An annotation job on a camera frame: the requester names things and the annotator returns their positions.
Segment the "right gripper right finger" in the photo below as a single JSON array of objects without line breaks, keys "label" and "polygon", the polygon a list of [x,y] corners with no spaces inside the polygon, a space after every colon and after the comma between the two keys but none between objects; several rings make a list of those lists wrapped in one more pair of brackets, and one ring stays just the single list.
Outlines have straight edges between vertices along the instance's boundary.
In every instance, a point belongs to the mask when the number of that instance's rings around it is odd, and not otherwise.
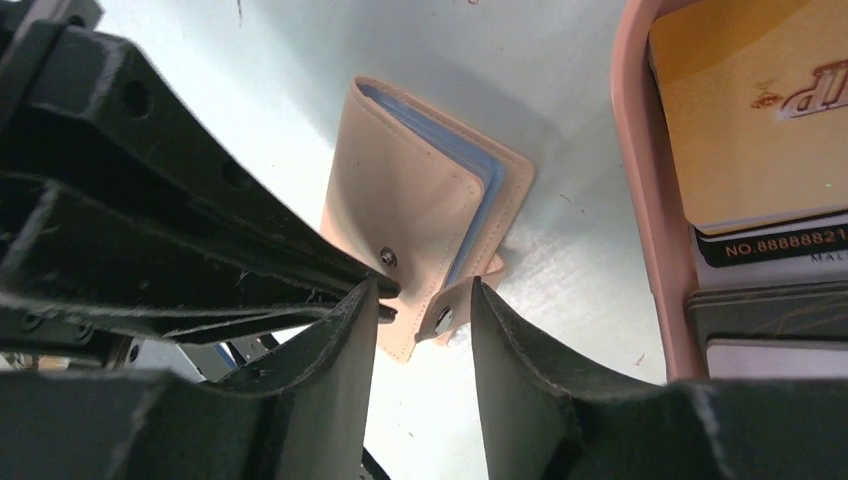
[{"label": "right gripper right finger", "polygon": [[837,379],[637,380],[471,289],[480,423],[492,479],[843,479]]}]

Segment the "pink oval card tray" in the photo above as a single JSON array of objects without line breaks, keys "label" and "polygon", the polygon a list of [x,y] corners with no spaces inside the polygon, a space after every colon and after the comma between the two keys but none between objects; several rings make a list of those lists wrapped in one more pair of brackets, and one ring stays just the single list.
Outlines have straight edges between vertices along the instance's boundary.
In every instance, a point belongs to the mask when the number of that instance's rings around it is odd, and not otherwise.
[{"label": "pink oval card tray", "polygon": [[612,110],[670,380],[707,374],[684,313],[697,278],[669,134],[649,66],[652,23],[686,5],[684,1],[627,2],[610,69]]}]

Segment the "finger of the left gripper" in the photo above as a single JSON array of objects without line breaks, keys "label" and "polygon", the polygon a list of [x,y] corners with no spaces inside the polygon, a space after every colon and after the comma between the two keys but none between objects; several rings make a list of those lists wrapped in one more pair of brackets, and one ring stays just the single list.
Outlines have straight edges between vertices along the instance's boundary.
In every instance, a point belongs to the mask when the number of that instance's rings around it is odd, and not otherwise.
[{"label": "finger of the left gripper", "polygon": [[59,182],[159,225],[180,211],[268,231],[266,196],[130,41],[40,21],[1,24],[1,179]]},{"label": "finger of the left gripper", "polygon": [[180,211],[162,226],[48,179],[1,179],[1,341],[213,343],[311,323],[372,276],[272,196],[262,231]]}]

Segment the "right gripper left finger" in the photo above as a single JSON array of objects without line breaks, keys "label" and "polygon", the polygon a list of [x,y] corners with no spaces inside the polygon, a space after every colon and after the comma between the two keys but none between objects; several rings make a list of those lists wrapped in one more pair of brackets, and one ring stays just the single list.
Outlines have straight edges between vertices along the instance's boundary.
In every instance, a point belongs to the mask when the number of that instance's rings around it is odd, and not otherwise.
[{"label": "right gripper left finger", "polygon": [[353,479],[378,327],[374,281],[217,382],[166,370],[1,377],[5,479]]}]

